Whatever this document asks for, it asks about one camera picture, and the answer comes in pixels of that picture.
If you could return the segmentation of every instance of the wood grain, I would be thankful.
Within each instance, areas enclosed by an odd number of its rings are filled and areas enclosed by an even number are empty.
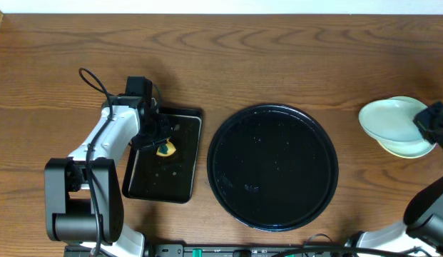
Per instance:
[[[397,158],[357,121],[368,102],[443,100],[443,16],[7,15],[0,31],[0,256],[60,256],[44,224],[44,165],[65,157],[96,124],[103,96],[147,76],[165,104],[204,110],[193,197],[187,204],[123,198],[126,223],[154,242],[298,244],[337,241],[402,218],[443,175],[443,153]],[[206,156],[227,117],[253,104],[308,112],[330,135],[340,178],[327,209],[304,228],[266,233],[223,210]],[[126,154],[118,167],[123,181]]]

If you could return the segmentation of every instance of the black cable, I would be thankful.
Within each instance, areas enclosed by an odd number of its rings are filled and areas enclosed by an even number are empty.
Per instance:
[[[99,86],[102,88],[102,91],[98,89],[96,86],[91,84],[88,80],[85,79],[85,77],[82,74],[82,71],[85,71],[87,74],[89,74],[96,82],[98,82]],[[91,200],[93,201],[93,210],[94,210],[94,216],[96,217],[96,246],[91,249],[90,256],[97,256],[99,254],[99,251],[101,250],[101,239],[102,239],[102,222],[101,222],[101,214],[99,212],[99,206],[98,206],[98,200],[96,198],[96,192],[94,191],[94,183],[93,183],[93,171],[91,170],[91,154],[94,151],[94,146],[96,145],[96,142],[101,136],[102,132],[106,129],[107,125],[112,121],[113,119],[113,107],[112,102],[110,100],[110,94],[107,92],[106,87],[101,83],[101,81],[93,74],[91,71],[85,68],[80,68],[78,70],[78,74],[80,77],[92,88],[94,88],[97,91],[100,91],[106,95],[108,108],[110,110],[110,113],[107,116],[107,121],[102,125],[102,127],[99,129],[99,131],[94,135],[93,139],[91,139],[91,142],[87,145],[87,151],[86,151],[86,178],[88,179],[88,185],[90,188],[90,194],[91,194]]]
[[[82,71],[85,71],[87,74],[90,74],[90,76],[99,84],[99,86],[101,86],[101,88],[103,87],[101,81],[91,71],[89,71],[88,69],[85,69],[85,68],[79,68],[78,75],[80,75],[81,79],[83,79],[83,81],[85,81],[85,83],[87,83],[90,87],[92,87],[93,89],[95,89],[103,94],[105,94],[107,92],[107,91],[104,92],[103,91],[104,89],[100,90],[99,87],[94,86],[90,81],[88,81],[88,79],[85,79],[85,76],[82,74]]]
[[[163,102],[163,97],[161,96],[161,92],[158,89],[158,86],[156,86],[156,84],[153,84],[153,86],[156,89],[156,92],[158,93],[158,98],[159,98],[159,102],[156,104],[158,109],[161,107],[161,103]]]
[[[326,235],[326,234],[324,234],[324,233],[316,233],[315,235],[309,237],[309,238],[304,242],[304,244],[302,244],[302,248],[305,248],[306,245],[307,245],[309,242],[311,242],[313,239],[317,238],[318,236],[324,236],[325,238],[329,239],[329,240],[332,242],[332,239],[331,239],[328,235]]]
[[[108,251],[103,250],[102,248],[99,249],[99,252],[107,257],[115,257],[114,255],[110,254]]]
[[[412,249],[403,251],[402,253],[404,254],[410,254],[410,253],[419,253],[422,252],[423,254],[425,254],[427,257],[432,257],[432,255],[430,255],[430,253],[426,252],[422,247],[414,247]]]
[[[311,248],[299,248],[289,251],[284,251],[282,253],[277,253],[271,257],[286,257],[293,254],[299,253],[364,253],[364,254],[372,254],[376,256],[387,256],[387,257],[409,257],[407,254],[403,253],[393,253],[389,251],[381,251],[376,249],[368,249],[368,248],[350,248],[344,246],[316,246]]]

